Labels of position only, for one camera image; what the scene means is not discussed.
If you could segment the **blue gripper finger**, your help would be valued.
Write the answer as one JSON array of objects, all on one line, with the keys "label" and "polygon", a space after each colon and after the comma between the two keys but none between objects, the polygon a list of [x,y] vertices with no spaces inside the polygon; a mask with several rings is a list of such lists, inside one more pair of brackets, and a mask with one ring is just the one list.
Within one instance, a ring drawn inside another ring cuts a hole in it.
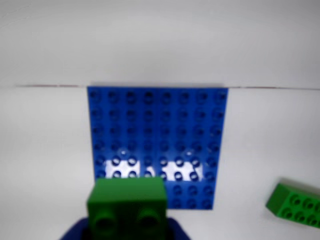
[{"label": "blue gripper finger", "polygon": [[167,228],[165,233],[165,240],[190,240],[191,238],[181,227],[177,220],[172,217],[166,219]]},{"label": "blue gripper finger", "polygon": [[89,219],[82,218],[73,224],[60,238],[60,240],[90,240],[91,231]]}]

